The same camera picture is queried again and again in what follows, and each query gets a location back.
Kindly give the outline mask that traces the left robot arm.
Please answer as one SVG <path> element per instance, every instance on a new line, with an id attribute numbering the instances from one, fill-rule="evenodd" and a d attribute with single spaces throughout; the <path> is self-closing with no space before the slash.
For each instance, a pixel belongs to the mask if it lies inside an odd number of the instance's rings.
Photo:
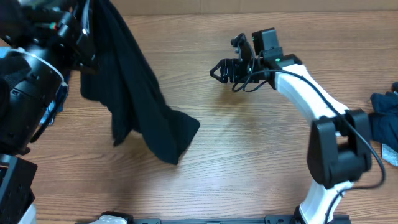
<path id="1" fill-rule="evenodd" d="M 51 103 L 66 99 L 66 75 L 98 70 L 92 0 L 2 1 L 1 222 L 34 223 L 36 164 L 23 159 L 49 124 Z"/>

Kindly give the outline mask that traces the black garment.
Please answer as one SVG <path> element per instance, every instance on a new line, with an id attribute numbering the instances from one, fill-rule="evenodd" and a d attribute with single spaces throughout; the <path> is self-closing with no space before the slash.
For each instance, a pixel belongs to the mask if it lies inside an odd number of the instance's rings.
<path id="1" fill-rule="evenodd" d="M 99 69 L 81 74 L 80 93 L 111 112 L 114 145 L 136 131 L 160 160 L 178 164 L 200 122 L 166 103 L 155 73 L 110 1 L 94 2 L 93 37 Z"/>

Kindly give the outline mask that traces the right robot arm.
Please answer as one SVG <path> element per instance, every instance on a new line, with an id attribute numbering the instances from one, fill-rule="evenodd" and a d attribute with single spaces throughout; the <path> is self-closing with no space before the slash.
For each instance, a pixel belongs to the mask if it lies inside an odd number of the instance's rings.
<path id="1" fill-rule="evenodd" d="M 268 83 L 288 98 L 310 125 L 310 190 L 294 214 L 269 215 L 265 222 L 349 223 L 349 217 L 336 217 L 334 211 L 344 194 L 371 168 L 366 113 L 336 101 L 296 55 L 284 54 L 274 28 L 252 33 L 252 42 L 241 33 L 231 39 L 231 45 L 238 57 L 220 60 L 210 76 L 233 83 L 234 92 L 244 91 L 249 83 Z"/>

